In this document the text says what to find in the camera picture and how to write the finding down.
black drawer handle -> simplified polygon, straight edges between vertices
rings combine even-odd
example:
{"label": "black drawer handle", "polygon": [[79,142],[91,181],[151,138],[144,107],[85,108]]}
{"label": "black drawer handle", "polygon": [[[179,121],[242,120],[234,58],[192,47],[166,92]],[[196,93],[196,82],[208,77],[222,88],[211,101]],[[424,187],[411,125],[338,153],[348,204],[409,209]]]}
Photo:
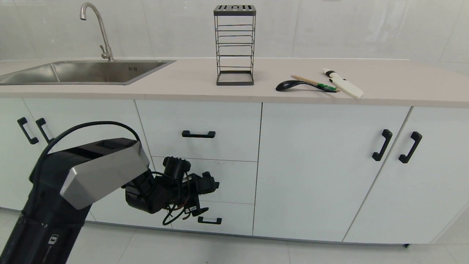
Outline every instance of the black drawer handle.
{"label": "black drawer handle", "polygon": [[410,138],[415,140],[415,142],[414,142],[414,145],[412,146],[412,148],[410,149],[409,154],[407,154],[407,156],[404,155],[404,154],[401,154],[399,156],[399,160],[402,163],[408,163],[409,162],[410,158],[414,154],[415,149],[417,148],[418,144],[420,143],[420,140],[422,140],[422,135],[419,132],[414,131],[414,132],[412,132],[412,135],[410,136]]}
{"label": "black drawer handle", "polygon": [[381,161],[381,159],[383,158],[384,152],[386,151],[386,148],[389,145],[389,142],[391,142],[391,138],[393,137],[393,133],[387,129],[384,129],[381,135],[385,138],[385,140],[381,148],[381,151],[379,153],[378,152],[373,153],[372,157],[375,161]]}
{"label": "black drawer handle", "polygon": [[44,118],[40,118],[36,120],[36,125],[38,125],[38,128],[41,131],[42,136],[45,138],[46,142],[49,144],[49,142],[51,142],[54,138],[49,139],[47,135],[45,134],[44,129],[42,128],[42,126],[45,124],[46,122]]}
{"label": "black drawer handle", "polygon": [[21,117],[20,119],[18,119],[18,125],[20,125],[21,127],[21,130],[23,131],[24,135],[26,136],[26,138],[28,139],[28,141],[30,142],[31,145],[34,145],[36,143],[39,142],[38,138],[34,137],[34,138],[31,138],[28,134],[28,132],[26,132],[26,129],[24,128],[24,125],[27,123],[28,121],[26,120],[25,117]]}
{"label": "black drawer handle", "polygon": [[217,218],[216,222],[208,222],[208,221],[204,221],[204,217],[199,217],[197,219],[197,222],[201,224],[221,225],[221,218]]}
{"label": "black drawer handle", "polygon": [[209,131],[208,134],[191,134],[189,130],[184,130],[182,132],[183,138],[204,138],[204,139],[213,139],[215,137],[215,131]]}

white brush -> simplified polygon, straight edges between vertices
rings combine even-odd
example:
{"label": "white brush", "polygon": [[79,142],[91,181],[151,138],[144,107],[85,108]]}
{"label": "white brush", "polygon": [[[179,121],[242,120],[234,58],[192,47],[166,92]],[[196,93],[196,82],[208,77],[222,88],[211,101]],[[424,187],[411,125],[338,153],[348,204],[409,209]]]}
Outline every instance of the white brush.
{"label": "white brush", "polygon": [[337,72],[323,68],[323,73],[326,74],[330,79],[330,81],[339,87],[341,90],[346,92],[348,95],[354,98],[361,98],[363,96],[363,91],[360,88],[356,87],[349,81],[345,80],[344,78],[340,77]]}

cabinet door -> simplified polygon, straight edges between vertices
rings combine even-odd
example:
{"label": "cabinet door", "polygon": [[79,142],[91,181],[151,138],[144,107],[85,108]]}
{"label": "cabinet door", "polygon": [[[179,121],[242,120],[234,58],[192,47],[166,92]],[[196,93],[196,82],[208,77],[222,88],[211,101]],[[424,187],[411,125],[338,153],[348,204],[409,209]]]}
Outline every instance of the cabinet door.
{"label": "cabinet door", "polygon": [[198,217],[178,218],[172,225],[176,230],[252,235],[254,205],[230,202],[200,202],[209,210]]}
{"label": "cabinet door", "polygon": [[372,158],[383,130],[397,134],[408,110],[265,103],[254,235],[342,241],[386,157]]}
{"label": "cabinet door", "polygon": [[21,210],[32,184],[28,178],[42,148],[30,144],[17,120],[24,117],[23,127],[39,141],[40,133],[21,98],[0,98],[0,207]]}
{"label": "cabinet door", "polygon": [[[72,126],[91,121],[117,121],[130,126],[139,135],[142,146],[150,161],[150,169],[154,170],[135,101],[34,98],[25,98],[24,101],[34,116],[34,120],[45,119],[46,124],[42,128],[48,138],[56,137]],[[30,126],[35,126],[37,129],[34,120],[31,120]],[[52,151],[60,151],[98,140],[120,137],[134,139],[131,132],[115,125],[86,127],[62,139]],[[38,138],[43,142],[45,147],[47,143],[40,133],[38,133]],[[140,216],[140,212],[137,209],[133,210],[133,208],[130,208],[122,197],[124,197],[123,190],[117,190],[110,194],[109,197],[97,201],[91,207],[90,212],[100,222],[114,219],[109,222],[131,225],[132,222],[129,222],[128,215],[126,215],[128,211],[122,210],[122,207],[128,207],[132,212],[137,211],[135,216]],[[88,215],[87,220],[92,221],[93,219]]]}
{"label": "cabinet door", "polygon": [[[72,126],[85,122],[117,121],[130,126],[139,135],[145,153],[150,160],[150,167],[154,168],[135,101],[36,98],[25,98],[24,101],[35,120],[44,118],[46,121],[42,128],[48,138],[56,137]],[[120,137],[134,139],[131,132],[115,125],[86,127],[62,139],[52,151]]]}
{"label": "cabinet door", "polygon": [[260,103],[136,102],[152,156],[257,162]]}
{"label": "cabinet door", "polygon": [[[165,170],[163,160],[164,158],[153,157],[157,171]],[[199,195],[200,201],[254,204],[257,162],[198,159],[187,159],[187,161],[191,165],[189,174],[202,176],[202,173],[208,171],[215,181],[220,183],[215,192]]]}
{"label": "cabinet door", "polygon": [[430,243],[469,201],[468,124],[469,109],[414,107],[344,241]]}

wooden handle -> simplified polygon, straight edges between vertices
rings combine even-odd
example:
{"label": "wooden handle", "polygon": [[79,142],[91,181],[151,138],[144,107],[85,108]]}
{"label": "wooden handle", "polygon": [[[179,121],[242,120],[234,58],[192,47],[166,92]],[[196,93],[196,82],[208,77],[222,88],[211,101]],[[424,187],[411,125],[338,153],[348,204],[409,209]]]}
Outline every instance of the wooden handle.
{"label": "wooden handle", "polygon": [[315,82],[313,80],[309,80],[309,79],[306,79],[306,78],[303,78],[303,77],[300,77],[300,76],[297,76],[297,75],[292,75],[292,77],[299,80],[299,81],[307,82],[307,83],[310,83],[310,84],[314,84],[314,85],[319,84],[318,82]]}
{"label": "wooden handle", "polygon": [[315,82],[313,80],[303,78],[303,77],[298,76],[298,75],[292,75],[292,77],[299,80],[299,81],[307,82],[307,83],[310,83],[310,84],[313,84],[313,85],[320,85],[321,84],[321,83]]}

black ladle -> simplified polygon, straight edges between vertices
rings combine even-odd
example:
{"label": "black ladle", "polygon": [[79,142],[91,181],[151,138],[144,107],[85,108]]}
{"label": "black ladle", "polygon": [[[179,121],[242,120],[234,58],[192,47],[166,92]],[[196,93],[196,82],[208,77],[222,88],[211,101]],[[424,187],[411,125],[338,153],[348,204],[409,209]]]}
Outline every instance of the black ladle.
{"label": "black ladle", "polygon": [[288,80],[288,81],[281,82],[281,83],[279,83],[279,85],[277,85],[275,90],[277,90],[279,92],[283,92],[283,91],[285,91],[285,90],[287,90],[291,87],[297,86],[297,85],[310,85],[312,87],[316,87],[317,89],[323,90],[324,92],[328,92],[328,93],[336,93],[337,92],[337,91],[333,91],[333,90],[329,90],[329,89],[324,89],[322,87],[318,87],[318,86],[316,86],[314,84],[311,84],[311,83],[298,81],[298,80]]}

